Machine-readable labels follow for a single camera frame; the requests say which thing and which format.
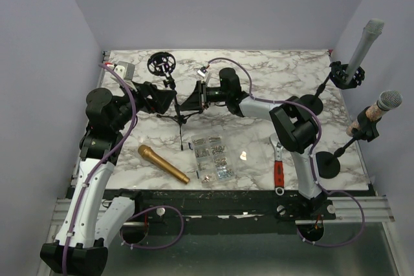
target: wrench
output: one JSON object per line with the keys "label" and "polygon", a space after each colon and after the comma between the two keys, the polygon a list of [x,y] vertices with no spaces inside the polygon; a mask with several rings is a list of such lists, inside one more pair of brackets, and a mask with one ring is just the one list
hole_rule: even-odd
{"label": "wrench", "polygon": [[283,146],[278,141],[276,133],[270,135],[270,144],[274,150],[274,190],[277,195],[285,193],[285,175],[283,174]]}

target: gray wall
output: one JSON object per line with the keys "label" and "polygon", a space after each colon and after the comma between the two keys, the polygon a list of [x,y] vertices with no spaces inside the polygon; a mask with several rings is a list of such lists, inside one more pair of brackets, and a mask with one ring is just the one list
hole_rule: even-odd
{"label": "gray wall", "polygon": [[0,7],[0,274],[35,275],[76,162],[100,47],[75,0]]}
{"label": "gray wall", "polygon": [[347,63],[362,28],[373,17],[386,24],[362,63],[366,78],[355,90],[344,91],[353,116],[376,101],[383,90],[399,90],[404,101],[378,124],[380,137],[361,143],[368,172],[380,194],[386,194],[414,271],[414,6],[413,0],[362,0],[334,50]]}
{"label": "gray wall", "polygon": [[76,0],[99,44],[333,48],[361,0]]}

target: tripod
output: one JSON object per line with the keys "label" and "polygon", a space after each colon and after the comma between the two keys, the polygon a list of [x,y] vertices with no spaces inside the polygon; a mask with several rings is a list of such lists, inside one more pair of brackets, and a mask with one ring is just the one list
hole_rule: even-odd
{"label": "tripod", "polygon": [[[172,77],[171,73],[175,69],[175,58],[172,54],[168,52],[157,52],[148,59],[147,68],[150,73],[155,76],[164,76],[166,79],[163,81],[165,87],[169,87],[171,90],[175,90],[176,84],[175,80]],[[182,115],[180,112],[180,104],[177,99],[177,95],[174,97],[174,109],[175,109],[175,116],[163,116],[161,114],[157,114],[157,118],[167,118],[173,120],[175,123],[179,125],[180,128],[180,146],[181,151],[184,150],[184,146],[182,145],[182,125],[187,123],[188,118],[195,114],[202,113],[202,110]]]}

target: table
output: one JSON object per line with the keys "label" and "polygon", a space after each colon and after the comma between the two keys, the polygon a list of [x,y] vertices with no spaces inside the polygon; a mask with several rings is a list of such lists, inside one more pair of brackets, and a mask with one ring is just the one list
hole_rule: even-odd
{"label": "table", "polygon": [[[164,88],[162,77],[151,75],[146,67],[150,55],[159,50],[112,51],[109,61],[126,61],[136,65],[134,81],[149,81]],[[253,93],[268,99],[285,100],[293,95],[313,94],[317,86],[326,78],[330,68],[329,53],[326,50],[167,50],[177,61],[173,72],[177,84],[179,102],[183,102],[193,91],[197,68],[216,57],[233,59],[249,71],[253,80]],[[225,61],[211,65],[212,79],[209,86],[219,86],[218,73],[225,67],[236,67]],[[236,69],[242,88],[248,90],[248,79],[243,71]],[[115,95],[122,95],[117,82],[105,73],[102,87]],[[349,137],[345,133],[349,120],[340,91],[330,82],[320,96],[324,110],[319,115],[322,123],[322,138],[316,151],[334,152],[345,144]],[[173,105],[166,114],[174,115]],[[255,133],[263,152],[248,154],[265,159],[266,169],[248,167],[238,171],[234,180],[216,184],[201,184],[196,177],[196,162],[187,142],[194,134],[204,131],[236,130],[235,139],[248,143],[247,135]],[[154,114],[138,113],[138,125],[120,153],[117,166],[107,183],[107,189],[228,189],[228,190],[269,190],[273,189],[273,149],[268,137],[274,133],[271,122],[254,118],[240,118],[227,111],[226,107],[210,107],[202,114],[192,116],[182,127],[184,151],[180,150],[179,126],[167,119],[159,119]],[[171,164],[185,172],[191,179],[185,185],[153,164],[141,159],[137,153],[140,144],[146,144]],[[333,179],[321,182],[327,189],[366,190],[369,180],[366,177],[361,159],[354,143],[340,158],[341,172]],[[297,189],[298,179],[290,153],[283,153],[285,189]]]}

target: gold microphone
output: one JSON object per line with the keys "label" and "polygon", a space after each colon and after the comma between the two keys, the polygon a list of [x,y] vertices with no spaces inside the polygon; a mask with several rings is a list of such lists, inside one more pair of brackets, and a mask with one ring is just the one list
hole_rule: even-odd
{"label": "gold microphone", "polygon": [[142,156],[143,159],[155,164],[157,167],[161,168],[163,171],[170,173],[178,180],[187,184],[190,182],[190,178],[186,176],[182,171],[172,166],[170,163],[165,161],[161,156],[154,152],[150,147],[147,145],[140,145],[138,148],[138,153]]}

